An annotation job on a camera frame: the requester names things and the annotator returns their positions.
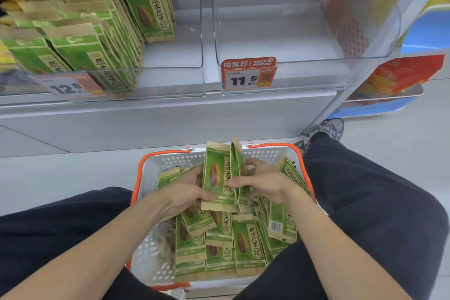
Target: price label 11.5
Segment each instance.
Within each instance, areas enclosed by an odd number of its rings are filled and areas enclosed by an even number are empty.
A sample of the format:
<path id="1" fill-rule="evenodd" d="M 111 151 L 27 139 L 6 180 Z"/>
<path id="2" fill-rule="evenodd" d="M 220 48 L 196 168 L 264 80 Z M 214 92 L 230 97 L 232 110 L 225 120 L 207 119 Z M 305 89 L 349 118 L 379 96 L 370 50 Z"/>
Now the price label 11.5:
<path id="1" fill-rule="evenodd" d="M 222 87 L 225 90 L 267 88 L 277 71 L 275 57 L 224 60 Z"/>
<path id="2" fill-rule="evenodd" d="M 60 98 L 90 98 L 106 95 L 87 73 L 55 76 L 35 75 L 32 78 Z"/>

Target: barcode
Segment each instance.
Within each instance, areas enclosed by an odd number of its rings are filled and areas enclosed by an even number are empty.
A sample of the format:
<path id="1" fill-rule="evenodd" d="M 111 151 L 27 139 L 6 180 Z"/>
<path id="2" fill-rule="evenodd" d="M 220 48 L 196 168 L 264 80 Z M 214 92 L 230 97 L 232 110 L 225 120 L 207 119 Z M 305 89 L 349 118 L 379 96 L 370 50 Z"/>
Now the barcode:
<path id="1" fill-rule="evenodd" d="M 277 233 L 281 233 L 283 231 L 283 224 L 279 222 L 270 221 L 270 229 Z"/>
<path id="2" fill-rule="evenodd" d="M 259 82 L 261 82 L 261 83 L 270 82 L 270 81 L 272 81 L 272 78 L 273 78 L 273 72 L 262 73 L 260 76 Z"/>

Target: gray sneaker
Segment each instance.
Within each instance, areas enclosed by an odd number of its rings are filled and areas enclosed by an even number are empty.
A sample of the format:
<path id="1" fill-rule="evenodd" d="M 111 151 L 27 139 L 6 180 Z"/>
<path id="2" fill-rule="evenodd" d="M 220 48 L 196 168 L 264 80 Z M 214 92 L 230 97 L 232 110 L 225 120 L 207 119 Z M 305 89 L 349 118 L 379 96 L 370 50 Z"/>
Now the gray sneaker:
<path id="1" fill-rule="evenodd" d="M 312 136 L 316 133 L 325 133 L 330 138 L 340 141 L 342 134 L 344 133 L 344 120 L 338 118 L 323 121 L 320 125 L 313 128 L 312 132 L 308 134 L 306 139 L 297 142 L 295 146 L 300 148 L 302 153 L 305 153 L 311 145 Z"/>

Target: orange price tag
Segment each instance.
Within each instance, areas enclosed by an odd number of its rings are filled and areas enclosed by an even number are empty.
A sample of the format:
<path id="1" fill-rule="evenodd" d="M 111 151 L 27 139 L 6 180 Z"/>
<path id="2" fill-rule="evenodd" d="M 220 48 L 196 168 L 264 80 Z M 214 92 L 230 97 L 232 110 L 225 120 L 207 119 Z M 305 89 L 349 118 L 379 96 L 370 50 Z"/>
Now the orange price tag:
<path id="1" fill-rule="evenodd" d="M 60 98 L 90 98 L 106 92 L 87 73 L 31 76 Z"/>
<path id="2" fill-rule="evenodd" d="M 224 60 L 222 88 L 225 90 L 267 88 L 277 72 L 275 57 Z"/>

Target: gray floor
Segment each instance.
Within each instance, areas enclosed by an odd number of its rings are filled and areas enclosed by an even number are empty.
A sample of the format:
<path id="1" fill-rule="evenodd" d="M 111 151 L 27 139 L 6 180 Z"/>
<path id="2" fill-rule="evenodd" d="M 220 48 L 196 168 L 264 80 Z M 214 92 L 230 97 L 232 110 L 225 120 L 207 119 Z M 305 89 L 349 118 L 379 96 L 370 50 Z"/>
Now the gray floor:
<path id="1" fill-rule="evenodd" d="M 425 84 L 422 97 L 401 111 L 346 119 L 342 142 L 428 190 L 450 213 L 450 74 L 443 71 L 436 78 Z M 2 158 L 0 215 L 107 186 L 132 189 L 140 158 L 156 150 Z M 439 275 L 431 300 L 447 300 L 450 294 L 450 243 Z"/>

